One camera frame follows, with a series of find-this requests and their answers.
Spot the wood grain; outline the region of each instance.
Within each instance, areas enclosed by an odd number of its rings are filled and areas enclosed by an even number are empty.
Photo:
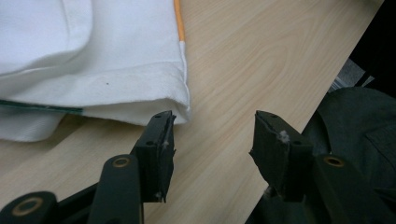
[[[382,1],[182,1],[192,121],[176,126],[167,204],[146,223],[244,223],[266,186],[248,152],[256,110],[301,131]],[[51,139],[0,141],[0,207],[24,193],[59,200],[99,178],[143,128],[69,116]]]

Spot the folded white towel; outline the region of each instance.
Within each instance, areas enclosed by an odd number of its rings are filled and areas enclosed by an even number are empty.
[[[63,113],[188,121],[181,25],[177,0],[1,1],[0,138],[44,139]]]

